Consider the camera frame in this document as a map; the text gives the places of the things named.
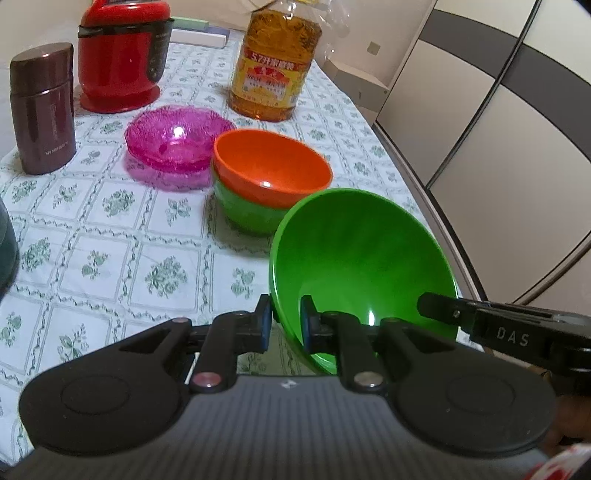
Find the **floral tablecloth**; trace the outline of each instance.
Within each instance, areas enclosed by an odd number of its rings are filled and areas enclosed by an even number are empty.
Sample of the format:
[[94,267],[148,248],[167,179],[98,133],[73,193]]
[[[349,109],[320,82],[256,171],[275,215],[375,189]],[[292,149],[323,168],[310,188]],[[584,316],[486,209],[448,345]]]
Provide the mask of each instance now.
[[[162,96],[148,108],[207,106],[239,128],[297,138],[328,159],[332,187],[375,192],[424,222],[368,124],[316,64],[291,120],[265,123],[230,110],[226,91],[240,42],[232,33],[221,50],[171,44]],[[268,292],[271,239],[236,231],[210,188],[178,188],[129,158],[123,133],[136,114],[98,115],[77,104],[77,154],[68,165],[31,177],[16,151],[0,161],[0,194],[20,247],[16,282],[0,302],[6,463],[31,449],[17,404],[32,377],[172,317],[205,324],[220,312],[251,310]],[[278,326],[269,352],[241,357],[239,369],[311,374]]]

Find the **bottle label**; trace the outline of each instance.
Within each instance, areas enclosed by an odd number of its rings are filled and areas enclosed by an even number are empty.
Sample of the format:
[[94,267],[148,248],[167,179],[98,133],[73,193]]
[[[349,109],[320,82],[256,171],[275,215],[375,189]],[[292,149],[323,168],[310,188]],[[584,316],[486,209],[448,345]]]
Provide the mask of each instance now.
[[262,55],[242,46],[232,93],[276,108],[296,106],[310,63],[294,63]]

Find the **orange bowl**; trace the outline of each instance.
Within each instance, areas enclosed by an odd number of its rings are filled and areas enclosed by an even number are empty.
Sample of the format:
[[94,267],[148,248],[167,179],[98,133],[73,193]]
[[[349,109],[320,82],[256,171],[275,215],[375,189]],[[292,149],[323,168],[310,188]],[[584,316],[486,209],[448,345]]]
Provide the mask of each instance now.
[[232,191],[260,205],[288,209],[332,181],[326,160],[297,140],[265,130],[232,130],[213,146],[213,165]]

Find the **red and white object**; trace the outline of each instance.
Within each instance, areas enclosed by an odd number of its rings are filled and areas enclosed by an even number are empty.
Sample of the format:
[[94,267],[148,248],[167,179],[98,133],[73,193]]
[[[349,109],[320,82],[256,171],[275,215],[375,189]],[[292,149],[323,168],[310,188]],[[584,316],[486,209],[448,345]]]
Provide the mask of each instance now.
[[591,478],[591,444],[578,443],[537,467],[524,480],[583,480]]

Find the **screw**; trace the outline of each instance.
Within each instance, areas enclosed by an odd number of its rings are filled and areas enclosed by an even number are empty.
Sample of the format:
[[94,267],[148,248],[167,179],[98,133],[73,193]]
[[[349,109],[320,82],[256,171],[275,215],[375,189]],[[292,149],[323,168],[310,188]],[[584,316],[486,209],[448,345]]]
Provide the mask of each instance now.
[[212,388],[222,383],[222,377],[215,372],[199,372],[191,379],[198,387]]
[[379,387],[384,383],[384,378],[377,372],[359,372],[353,377],[353,381],[360,387]]

